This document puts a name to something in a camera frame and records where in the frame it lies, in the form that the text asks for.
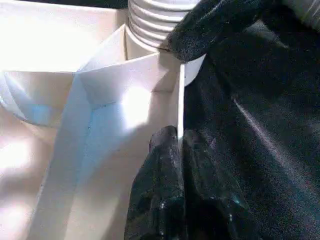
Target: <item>gloved hand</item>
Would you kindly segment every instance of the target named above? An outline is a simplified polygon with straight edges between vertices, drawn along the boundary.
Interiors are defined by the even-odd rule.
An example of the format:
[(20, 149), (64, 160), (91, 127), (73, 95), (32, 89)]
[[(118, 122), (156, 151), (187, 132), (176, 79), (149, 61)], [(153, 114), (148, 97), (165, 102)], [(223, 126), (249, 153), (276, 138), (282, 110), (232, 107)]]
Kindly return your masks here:
[(168, 36), (169, 48), (182, 61), (199, 58), (275, 4), (276, 0), (202, 0)]
[(186, 131), (183, 160), (177, 131), (150, 140), (130, 196), (125, 240), (266, 240), (237, 181), (196, 131)]
[[(190, 26), (202, 22), (186, 20)], [(263, 236), (319, 239), (318, 33), (280, 5), (223, 36), (200, 27), (207, 37), (200, 34), (200, 43), (184, 39), (193, 28), (183, 24), (170, 36), (182, 36), (175, 49), (183, 60), (202, 54), (193, 44), (213, 40), (198, 76), (185, 88), (184, 128), (201, 133), (238, 182)]]

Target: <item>cardboard divider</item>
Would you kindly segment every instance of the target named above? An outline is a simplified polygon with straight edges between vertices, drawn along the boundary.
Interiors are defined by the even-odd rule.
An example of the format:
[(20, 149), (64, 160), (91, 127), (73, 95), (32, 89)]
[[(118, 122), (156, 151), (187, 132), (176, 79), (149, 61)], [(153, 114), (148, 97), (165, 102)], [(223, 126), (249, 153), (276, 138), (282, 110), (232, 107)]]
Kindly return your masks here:
[(59, 126), (73, 73), (126, 17), (121, 9), (1, 1), (0, 103), (29, 124)]
[[(104, 44), (74, 75), (28, 240), (123, 239), (131, 184), (151, 135), (174, 125), (181, 142), (184, 65), (139, 50), (126, 30), (110, 37), (124, 41)], [(126, 58), (102, 67), (109, 47), (124, 43), (118, 49)]]

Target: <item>white cylinder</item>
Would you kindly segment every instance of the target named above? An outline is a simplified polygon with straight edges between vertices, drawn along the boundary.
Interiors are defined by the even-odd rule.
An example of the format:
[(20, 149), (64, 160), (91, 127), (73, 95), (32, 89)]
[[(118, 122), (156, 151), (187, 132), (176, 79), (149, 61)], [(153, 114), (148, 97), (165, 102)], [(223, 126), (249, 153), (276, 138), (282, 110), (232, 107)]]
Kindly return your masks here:
[(320, 32), (319, 0), (283, 0), (303, 24)]
[(168, 49), (168, 34), (199, 1), (129, 0), (129, 27), (141, 42)]

